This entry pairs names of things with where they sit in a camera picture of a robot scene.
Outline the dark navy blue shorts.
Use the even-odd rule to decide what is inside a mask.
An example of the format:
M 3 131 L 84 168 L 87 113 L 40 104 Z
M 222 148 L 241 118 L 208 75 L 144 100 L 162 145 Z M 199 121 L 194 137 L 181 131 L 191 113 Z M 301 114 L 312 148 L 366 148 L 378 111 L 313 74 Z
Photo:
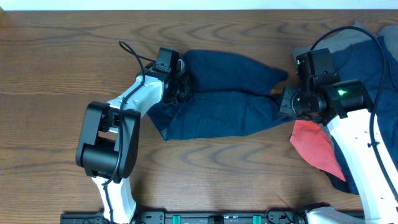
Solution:
M 183 60 L 193 96 L 147 112 L 164 140 L 248 136 L 291 121 L 271 92 L 286 71 L 229 52 L 189 50 Z

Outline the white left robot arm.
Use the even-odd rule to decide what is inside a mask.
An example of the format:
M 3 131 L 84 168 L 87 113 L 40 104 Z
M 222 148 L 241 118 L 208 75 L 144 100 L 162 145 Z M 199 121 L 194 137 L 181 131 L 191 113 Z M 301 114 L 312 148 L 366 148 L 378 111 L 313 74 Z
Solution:
M 137 204 L 129 176 L 137 160 L 142 117 L 158 103 L 181 103 L 192 95 L 193 79 L 187 72 L 146 69 L 115 99 L 87 106 L 75 160 L 99 190 L 105 221 L 133 221 Z

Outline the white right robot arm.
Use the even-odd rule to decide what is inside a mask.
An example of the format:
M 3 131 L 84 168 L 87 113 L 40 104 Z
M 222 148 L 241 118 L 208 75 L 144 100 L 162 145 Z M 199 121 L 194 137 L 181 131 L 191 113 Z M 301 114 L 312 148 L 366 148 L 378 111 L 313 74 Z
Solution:
M 397 168 L 384 144 L 376 107 L 358 80 L 282 92 L 279 111 L 323 124 L 341 149 L 359 192 L 364 217 L 333 207 L 307 210 L 306 223 L 397 223 Z

